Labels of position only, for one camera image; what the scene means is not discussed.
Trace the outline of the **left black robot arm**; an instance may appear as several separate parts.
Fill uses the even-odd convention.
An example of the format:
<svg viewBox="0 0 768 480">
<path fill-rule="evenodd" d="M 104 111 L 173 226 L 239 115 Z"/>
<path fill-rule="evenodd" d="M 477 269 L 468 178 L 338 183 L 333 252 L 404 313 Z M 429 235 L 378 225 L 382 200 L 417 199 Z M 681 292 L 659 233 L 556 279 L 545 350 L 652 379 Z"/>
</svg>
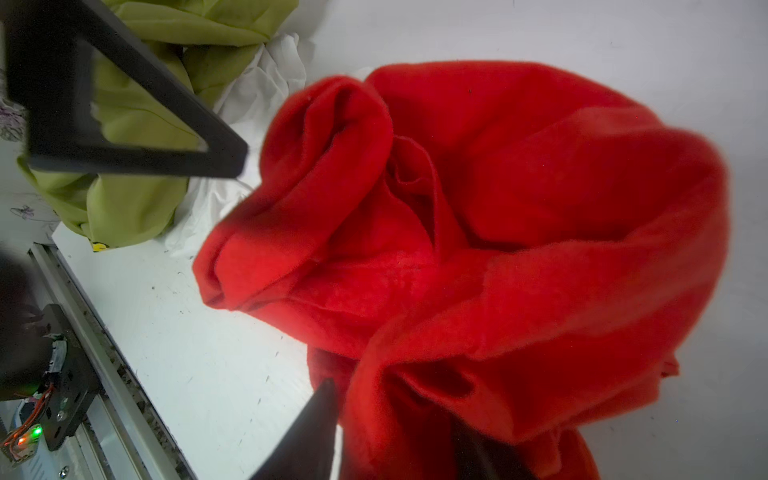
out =
<svg viewBox="0 0 768 480">
<path fill-rule="evenodd" d="M 36 324 L 27 270 L 1 253 L 1 400 L 31 396 L 42 385 L 52 355 L 51 340 Z"/>
</svg>

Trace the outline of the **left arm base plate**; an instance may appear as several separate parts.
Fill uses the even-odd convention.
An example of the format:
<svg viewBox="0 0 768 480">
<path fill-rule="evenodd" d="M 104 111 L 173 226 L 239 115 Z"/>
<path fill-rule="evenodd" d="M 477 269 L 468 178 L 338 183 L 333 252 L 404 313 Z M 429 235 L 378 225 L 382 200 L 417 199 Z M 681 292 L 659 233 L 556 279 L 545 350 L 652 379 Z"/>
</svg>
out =
<svg viewBox="0 0 768 480">
<path fill-rule="evenodd" d="M 45 386 L 52 383 L 53 391 L 38 422 L 48 449 L 55 451 L 68 437 L 75 435 L 86 419 L 93 399 L 101 390 L 101 383 L 60 305 L 46 305 L 40 324 L 45 331 L 44 337 L 53 348 L 53 371 L 47 374 L 45 383 Z"/>
</svg>

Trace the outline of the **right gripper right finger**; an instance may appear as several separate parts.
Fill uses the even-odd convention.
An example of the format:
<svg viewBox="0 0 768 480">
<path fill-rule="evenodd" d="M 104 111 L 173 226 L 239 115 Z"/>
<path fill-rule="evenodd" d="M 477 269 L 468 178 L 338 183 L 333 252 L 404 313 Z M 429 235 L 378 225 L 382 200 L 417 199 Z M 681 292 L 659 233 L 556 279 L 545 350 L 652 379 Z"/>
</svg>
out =
<svg viewBox="0 0 768 480">
<path fill-rule="evenodd" d="M 339 414 L 336 385 L 326 379 L 251 479 L 330 479 Z"/>
</svg>

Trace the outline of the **red cloth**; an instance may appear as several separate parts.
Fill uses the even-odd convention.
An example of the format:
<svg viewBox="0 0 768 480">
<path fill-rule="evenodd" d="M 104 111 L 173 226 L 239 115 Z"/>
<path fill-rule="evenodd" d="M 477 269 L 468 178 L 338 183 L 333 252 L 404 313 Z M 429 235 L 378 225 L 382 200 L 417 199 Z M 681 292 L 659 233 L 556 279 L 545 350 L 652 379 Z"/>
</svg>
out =
<svg viewBox="0 0 768 480">
<path fill-rule="evenodd" d="M 657 399 L 727 256 L 718 151 L 541 64 L 319 81 L 259 170 L 193 271 L 337 385 L 344 479 L 454 479 L 457 423 L 538 478 L 596 478 L 579 427 Z"/>
</svg>

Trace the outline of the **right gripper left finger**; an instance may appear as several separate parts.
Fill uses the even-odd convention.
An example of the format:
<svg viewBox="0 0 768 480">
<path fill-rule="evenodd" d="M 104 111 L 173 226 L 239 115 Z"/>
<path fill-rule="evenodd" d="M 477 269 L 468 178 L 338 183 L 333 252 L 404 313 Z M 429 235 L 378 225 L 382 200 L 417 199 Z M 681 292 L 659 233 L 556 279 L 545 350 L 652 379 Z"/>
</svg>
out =
<svg viewBox="0 0 768 480">
<path fill-rule="evenodd" d="M 235 178 L 247 143 L 206 107 L 100 1 L 4 1 L 8 97 L 27 118 L 27 158 L 38 170 Z M 99 51 L 201 138 L 203 150 L 119 146 L 91 115 Z"/>
</svg>

